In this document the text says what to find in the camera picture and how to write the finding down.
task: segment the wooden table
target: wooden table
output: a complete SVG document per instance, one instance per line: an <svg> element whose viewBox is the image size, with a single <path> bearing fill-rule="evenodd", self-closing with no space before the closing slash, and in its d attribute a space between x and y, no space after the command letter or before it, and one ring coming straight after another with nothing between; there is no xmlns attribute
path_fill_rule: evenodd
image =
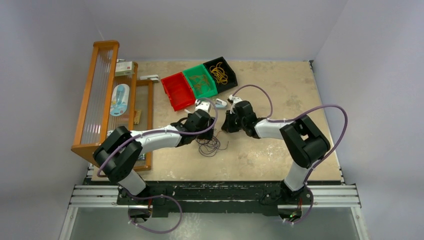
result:
<svg viewBox="0 0 424 240"><path fill-rule="evenodd" d="M161 78L201 64L201 61L141 61L138 76L158 74ZM229 61L238 85L256 84L270 95L274 112L272 119L293 118L321 104L315 79L308 62L292 61ZM215 98L226 100L236 88L220 93ZM237 93L250 101L258 117L266 117L270 104L256 88L247 87ZM175 112L161 83L154 86L153 128L161 128L186 117L184 111ZM315 124L331 141L323 110L309 114ZM221 130L225 110L218 111L216 129ZM244 131L221 132L218 136L227 150L213 157L202 156L196 142L178 148L163 148L153 153L152 169L141 172L145 180L156 181L277 181L288 174L293 162L284 141L254 139ZM309 180L340 181L341 175L336 154L319 165Z"/></svg>

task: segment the cardboard box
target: cardboard box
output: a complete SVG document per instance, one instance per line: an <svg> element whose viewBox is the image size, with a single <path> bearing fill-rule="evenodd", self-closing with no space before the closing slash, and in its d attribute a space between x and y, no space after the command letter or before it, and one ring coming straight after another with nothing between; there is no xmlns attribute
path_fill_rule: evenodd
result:
<svg viewBox="0 0 424 240"><path fill-rule="evenodd" d="M123 61L116 63L115 77L133 75L134 74L134 63L132 61Z"/></svg>

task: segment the corrugated transparent panel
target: corrugated transparent panel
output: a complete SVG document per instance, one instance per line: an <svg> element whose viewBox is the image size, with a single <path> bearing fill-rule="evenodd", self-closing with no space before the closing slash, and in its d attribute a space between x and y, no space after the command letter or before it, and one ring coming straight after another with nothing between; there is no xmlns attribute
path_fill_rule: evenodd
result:
<svg viewBox="0 0 424 240"><path fill-rule="evenodd" d="M125 126L128 129L128 123L130 121L130 99L131 99L131 79L133 78L133 75L125 75L125 76L119 76L119 77L115 77L114 81L113 81L113 88L115 89L115 87L119 84L126 84L129 87L129 95L128 95L128 103L127 103L127 108L126 111L120 115L120 116L112 116L109 115L109 123L107 125L107 130L111 131L116 129L117 127L120 126Z"/></svg>
<svg viewBox="0 0 424 240"><path fill-rule="evenodd" d="M92 144L100 141L100 129L103 120L112 53L113 50L99 50L97 54L81 144Z"/></svg>

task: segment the gray wall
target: gray wall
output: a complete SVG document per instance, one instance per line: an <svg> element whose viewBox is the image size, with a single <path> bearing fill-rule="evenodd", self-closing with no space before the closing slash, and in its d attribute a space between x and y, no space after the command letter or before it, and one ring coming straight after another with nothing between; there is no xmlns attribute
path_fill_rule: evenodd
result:
<svg viewBox="0 0 424 240"><path fill-rule="evenodd" d="M347 0L86 0L126 59L311 60Z"/></svg>
<svg viewBox="0 0 424 240"><path fill-rule="evenodd" d="M99 38L82 0L1 1L1 239L59 237L87 169L70 149Z"/></svg>
<svg viewBox="0 0 424 240"><path fill-rule="evenodd" d="M424 1L350 0L313 65L373 239L423 239ZM326 111L334 138L343 124Z"/></svg>

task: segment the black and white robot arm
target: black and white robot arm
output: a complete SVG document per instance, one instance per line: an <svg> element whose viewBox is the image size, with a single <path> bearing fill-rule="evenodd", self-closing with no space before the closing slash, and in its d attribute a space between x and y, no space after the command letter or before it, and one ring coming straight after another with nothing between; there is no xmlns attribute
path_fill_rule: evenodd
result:
<svg viewBox="0 0 424 240"><path fill-rule="evenodd" d="M103 171L113 184L121 185L134 196L139 195L148 187L133 170L139 156L187 145L196 138L212 139L215 118L209 115L210 110L210 102L197 101L193 113L163 128L129 131L124 126L117 127L93 153L100 166L97 175Z"/></svg>
<svg viewBox="0 0 424 240"><path fill-rule="evenodd" d="M225 113L222 130L233 133L239 130L255 139L284 140L293 163L288 175L281 182L283 197L291 198L305 186L314 164L330 150L330 143L315 123L304 115L294 121L271 122L257 117L249 101L229 96L230 110Z"/></svg>

